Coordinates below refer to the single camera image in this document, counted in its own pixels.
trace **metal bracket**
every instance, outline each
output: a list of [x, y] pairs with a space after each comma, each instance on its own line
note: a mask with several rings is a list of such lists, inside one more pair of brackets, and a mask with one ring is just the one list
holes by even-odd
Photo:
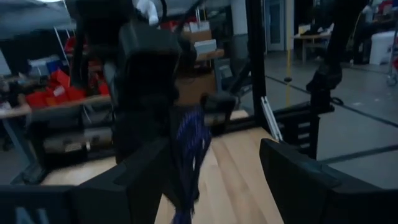
[[264, 114], [267, 119], [267, 123], [269, 126], [269, 129], [271, 131], [272, 137], [274, 137], [275, 140], [277, 141], [282, 141], [282, 134], [280, 133], [278, 124], [276, 123], [274, 113], [271, 110], [271, 107], [269, 105], [268, 99], [266, 96], [261, 97], [261, 106], [262, 110], [264, 111]]

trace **yellow pole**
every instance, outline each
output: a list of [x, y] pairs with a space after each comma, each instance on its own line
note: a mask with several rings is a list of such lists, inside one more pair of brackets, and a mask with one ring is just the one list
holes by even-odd
[[[286, 28], [287, 28], [287, 32], [286, 32], [286, 36], [287, 36], [287, 43], [286, 43], [286, 48], [287, 48], [287, 66], [286, 66], [286, 75], [288, 78], [292, 77], [291, 74], [291, 70], [290, 70], [290, 39], [291, 37], [291, 33], [290, 33], [290, 19], [287, 17], [289, 13], [287, 12], [285, 15], [286, 18]], [[290, 93], [290, 82], [287, 82], [287, 86], [286, 86], [286, 106], [290, 105], [289, 102], [289, 93]]]

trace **wooden table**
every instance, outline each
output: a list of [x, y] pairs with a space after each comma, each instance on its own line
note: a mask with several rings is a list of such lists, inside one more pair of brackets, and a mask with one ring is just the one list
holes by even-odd
[[303, 41], [303, 50], [302, 50], [302, 62], [305, 63], [307, 61], [307, 48], [322, 48], [325, 47], [325, 44], [317, 44], [315, 40], [317, 39], [329, 39], [330, 34], [318, 34], [318, 35], [295, 35], [293, 39], [302, 40]]
[[[247, 113], [235, 112], [233, 118], [242, 116]], [[262, 138], [272, 139], [262, 128], [254, 128], [213, 139], [201, 168], [193, 223], [283, 223], [261, 167]], [[112, 157], [55, 170], [42, 185], [78, 185], [115, 165]], [[174, 206], [163, 196], [155, 223], [169, 224], [173, 215]]]

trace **gray floor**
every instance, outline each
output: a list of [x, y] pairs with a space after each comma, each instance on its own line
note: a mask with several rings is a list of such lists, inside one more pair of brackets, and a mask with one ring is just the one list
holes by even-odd
[[[292, 85], [304, 89], [318, 62], [302, 65], [294, 62], [291, 68]], [[333, 159], [356, 152], [398, 144], [398, 86], [386, 85], [386, 67], [355, 66], [343, 71], [341, 85], [333, 92], [346, 106], [336, 106], [334, 113], [322, 115], [318, 160], [331, 162], [335, 169], [353, 175], [382, 188], [398, 188], [398, 151], [373, 154], [344, 162]], [[266, 59], [266, 75], [276, 80], [286, 77], [286, 57], [270, 54]], [[286, 107], [287, 87], [267, 78], [267, 95], [272, 109]], [[289, 90], [290, 104], [309, 100], [309, 95], [294, 88]], [[251, 94], [243, 97], [243, 106], [252, 108]], [[8, 183], [21, 168], [15, 151], [0, 151], [0, 184]]]

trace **door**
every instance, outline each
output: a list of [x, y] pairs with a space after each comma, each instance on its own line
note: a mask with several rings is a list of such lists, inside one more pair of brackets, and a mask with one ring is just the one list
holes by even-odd
[[285, 50], [284, 0], [265, 0], [267, 50]]

